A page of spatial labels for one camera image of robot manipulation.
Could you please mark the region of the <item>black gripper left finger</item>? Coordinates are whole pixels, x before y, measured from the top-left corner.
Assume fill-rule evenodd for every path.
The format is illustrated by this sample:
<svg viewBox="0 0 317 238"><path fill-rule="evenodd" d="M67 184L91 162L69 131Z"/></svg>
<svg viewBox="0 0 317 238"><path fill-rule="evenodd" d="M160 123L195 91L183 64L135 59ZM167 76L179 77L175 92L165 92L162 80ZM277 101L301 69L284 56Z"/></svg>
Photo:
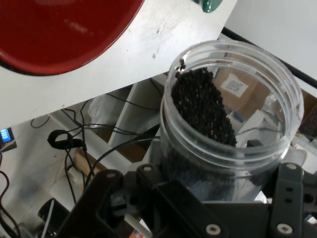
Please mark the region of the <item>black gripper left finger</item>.
<svg viewBox="0 0 317 238"><path fill-rule="evenodd" d="M126 215L140 215L155 238L227 238L227 225L179 181L143 164L97 173L57 232L59 238L116 238Z"/></svg>

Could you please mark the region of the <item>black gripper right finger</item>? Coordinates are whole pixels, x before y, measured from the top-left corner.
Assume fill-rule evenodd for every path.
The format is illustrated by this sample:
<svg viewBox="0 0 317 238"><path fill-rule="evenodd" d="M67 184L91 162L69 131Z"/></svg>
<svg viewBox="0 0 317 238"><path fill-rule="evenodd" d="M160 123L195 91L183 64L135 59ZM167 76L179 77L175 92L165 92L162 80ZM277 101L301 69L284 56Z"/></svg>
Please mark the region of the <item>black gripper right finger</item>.
<svg viewBox="0 0 317 238"><path fill-rule="evenodd" d="M270 207L270 238L315 238L317 226L307 217L317 217L317 174L281 164Z"/></svg>

